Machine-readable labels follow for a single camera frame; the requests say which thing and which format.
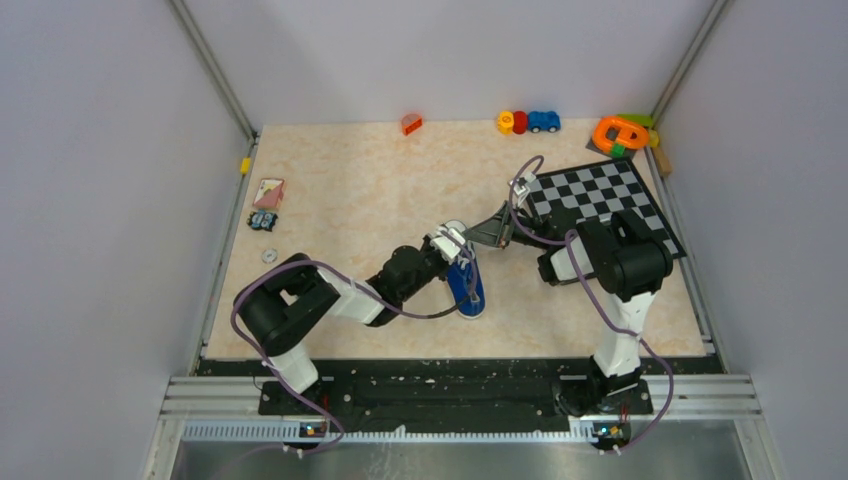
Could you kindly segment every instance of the metal floor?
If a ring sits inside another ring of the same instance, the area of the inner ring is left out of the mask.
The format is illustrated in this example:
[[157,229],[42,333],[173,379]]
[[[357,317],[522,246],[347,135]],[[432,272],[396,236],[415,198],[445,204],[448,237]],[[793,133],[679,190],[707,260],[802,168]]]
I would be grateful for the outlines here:
[[[586,444],[343,444],[303,460],[271,450],[245,459],[218,480],[751,478],[732,421],[666,422],[649,435],[621,457],[600,456]],[[185,442],[171,478],[208,480],[258,445]]]

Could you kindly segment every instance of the black and white checkerboard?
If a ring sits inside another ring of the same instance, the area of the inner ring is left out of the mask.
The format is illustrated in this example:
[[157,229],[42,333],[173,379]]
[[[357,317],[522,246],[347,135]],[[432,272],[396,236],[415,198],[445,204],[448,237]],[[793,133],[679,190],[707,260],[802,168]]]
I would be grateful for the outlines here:
[[673,258],[686,255],[630,158],[537,175],[530,184],[530,210],[545,215],[553,202],[579,209],[582,218],[578,223],[595,217],[607,223],[613,212],[634,209],[663,240]]

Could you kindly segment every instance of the orange toy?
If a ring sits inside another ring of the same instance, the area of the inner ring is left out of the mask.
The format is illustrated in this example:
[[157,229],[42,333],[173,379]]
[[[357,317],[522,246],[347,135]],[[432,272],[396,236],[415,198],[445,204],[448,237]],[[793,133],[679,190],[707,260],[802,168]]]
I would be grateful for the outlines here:
[[400,128],[403,131],[404,135],[409,135],[410,133],[421,128],[421,125],[423,124],[424,120],[421,118],[421,115],[410,113],[409,115],[401,119]]
[[[607,138],[607,132],[610,129],[618,132],[614,141]],[[598,150],[607,155],[621,155],[625,148],[638,150],[650,141],[651,136],[645,127],[621,117],[602,118],[595,127],[595,133],[592,134],[592,142]]]

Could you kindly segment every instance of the aluminum frame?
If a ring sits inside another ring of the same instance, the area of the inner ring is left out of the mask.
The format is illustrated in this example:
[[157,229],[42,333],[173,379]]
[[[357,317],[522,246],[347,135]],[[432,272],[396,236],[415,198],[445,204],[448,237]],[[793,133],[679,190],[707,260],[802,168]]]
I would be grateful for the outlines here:
[[[251,146],[251,157],[255,157],[258,135],[250,124],[244,109],[236,97],[232,87],[224,76],[215,56],[204,39],[199,27],[195,23],[188,7],[184,0],[167,0],[171,6],[175,18],[180,26],[184,29],[189,43],[195,50],[198,59],[200,60],[204,70],[209,75],[216,91],[219,93],[222,101],[225,104],[230,115],[239,125],[244,135],[253,141]],[[657,124],[662,120],[662,117],[668,108],[669,103],[673,99],[675,93],[680,87],[683,80],[688,75],[692,65],[698,58],[699,53],[703,49],[706,41],[714,32],[716,25],[725,15],[727,8],[732,4],[732,0],[715,0],[711,6],[702,25],[698,29],[693,38],[692,44],[687,49],[680,64],[675,70],[668,84],[663,90],[657,105],[652,111],[652,115]],[[649,149],[646,150],[648,156],[648,164],[651,168],[654,183],[657,186],[658,200],[666,213],[667,218],[672,222],[672,227],[676,229],[681,241],[686,245],[686,235],[682,230],[682,225],[677,221],[677,208],[674,201],[674,195],[669,185],[659,176],[656,168],[655,159]],[[244,189],[246,188],[247,176],[243,177],[242,183],[238,189],[238,196],[235,199],[233,210],[230,212],[229,230],[224,241],[224,247],[221,252],[221,261],[218,270],[215,274],[215,279],[212,282],[212,290],[215,294],[213,298],[217,298],[217,293],[220,292],[220,283],[223,280],[223,273],[226,272],[226,266],[229,261],[230,249],[232,247],[234,226],[238,221],[238,213],[240,212],[244,201]],[[698,284],[694,259],[684,258],[680,262],[681,269],[684,273],[687,287],[692,297],[693,308],[695,309],[699,327],[701,328],[705,347],[708,354],[719,354],[722,351],[720,341],[716,336],[716,332],[710,324],[710,316],[707,308],[707,302],[704,301],[701,289]],[[217,309],[217,302],[210,302],[210,308],[205,313],[205,321],[203,326],[203,335],[199,354],[202,354],[203,345],[208,339],[211,331],[211,319],[214,318],[214,313]],[[261,392],[256,387],[257,380],[269,380],[272,377],[256,379],[253,377],[174,377],[168,387],[165,400],[160,412],[157,428],[154,434],[152,446],[148,454],[148,461],[144,478],[146,479],[167,479],[171,477],[175,463],[178,461],[180,442],[186,440],[198,440],[200,435],[198,432],[205,431],[208,435],[214,436],[209,432],[214,432],[206,427],[219,425],[221,427],[234,427],[236,425],[262,425],[273,422],[274,424],[286,425],[281,422],[300,421],[301,418],[280,418],[274,419],[262,417],[258,415],[258,405]],[[649,391],[652,396],[661,398],[668,393],[668,379],[664,376],[647,375],[644,377],[648,382]],[[782,465],[780,463],[777,450],[771,441],[768,430],[763,418],[762,410],[759,401],[756,397],[756,392],[748,375],[676,375],[675,376],[675,398],[663,421],[685,421],[699,422],[710,420],[733,420],[736,425],[737,434],[748,463],[748,468],[751,477],[754,480],[766,479],[783,479]],[[648,420],[651,416],[633,416],[635,421]],[[490,437],[493,441],[513,441],[516,439],[526,439],[528,441],[585,441],[585,436],[581,436],[581,432],[585,428],[586,422],[594,421],[610,421],[616,420],[613,416],[586,416],[581,419],[575,419],[576,434],[574,428],[571,432],[554,432],[551,434],[527,434],[522,436],[518,434],[513,436],[494,436]],[[185,436],[186,431],[194,436]],[[232,434],[233,430],[225,430],[227,435]],[[286,435],[291,434],[291,430],[283,428],[282,432]],[[422,438],[416,437],[420,434],[409,434],[405,431],[383,432],[375,434],[361,435],[359,437],[351,435],[342,441],[357,441],[357,438],[363,441],[380,442],[380,441],[422,441]],[[461,437],[445,435],[430,435],[423,439],[425,441],[462,441]],[[473,438],[474,441],[479,441],[479,438]]]

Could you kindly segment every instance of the blue sneaker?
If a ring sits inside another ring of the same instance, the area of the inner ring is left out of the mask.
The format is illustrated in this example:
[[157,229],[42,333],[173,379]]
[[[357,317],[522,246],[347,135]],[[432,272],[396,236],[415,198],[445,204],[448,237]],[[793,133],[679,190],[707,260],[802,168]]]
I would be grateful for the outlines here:
[[[467,228],[459,220],[445,222],[445,226],[455,228],[460,233]],[[462,302],[466,296],[471,295],[471,298],[460,304],[459,314],[464,318],[474,319],[483,313],[483,308],[486,306],[486,297],[483,295],[483,279],[480,276],[480,269],[477,267],[477,255],[474,252],[474,246],[469,242],[466,244],[466,248],[471,252],[472,258],[471,260],[460,258],[451,265],[448,270],[448,286],[453,294],[454,302]],[[473,280],[472,262],[474,268],[477,268],[477,285],[473,290],[471,286],[471,280]]]

